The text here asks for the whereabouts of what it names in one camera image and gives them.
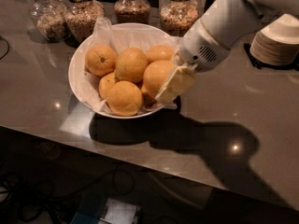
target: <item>glass jar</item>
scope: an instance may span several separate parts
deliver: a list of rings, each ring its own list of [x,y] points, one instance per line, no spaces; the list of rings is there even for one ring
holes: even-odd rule
[[[65,16],[66,23],[74,38],[82,43],[93,34],[98,16],[105,16],[102,3],[95,0],[69,0],[71,8]]]
[[[29,16],[49,42],[59,42],[71,35],[64,18],[67,9],[67,5],[59,0],[35,0]]]
[[[174,36],[184,36],[198,18],[195,0],[168,0],[160,9],[161,29]]]
[[[150,3],[148,0],[118,0],[114,4],[118,23],[149,23]]]

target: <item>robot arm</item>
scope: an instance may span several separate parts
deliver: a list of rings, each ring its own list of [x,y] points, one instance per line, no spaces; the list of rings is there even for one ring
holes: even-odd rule
[[[299,14],[299,0],[216,0],[182,38],[179,58],[197,64],[196,71],[211,70],[242,36],[263,29],[283,13]]]

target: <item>gray countertop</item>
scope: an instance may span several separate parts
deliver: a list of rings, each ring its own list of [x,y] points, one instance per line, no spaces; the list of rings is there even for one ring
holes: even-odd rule
[[[180,110],[109,119],[71,91],[76,48],[44,40],[27,13],[33,1],[0,1],[10,44],[0,60],[1,126],[299,210],[298,72],[253,67],[243,49],[252,36],[198,74]]]

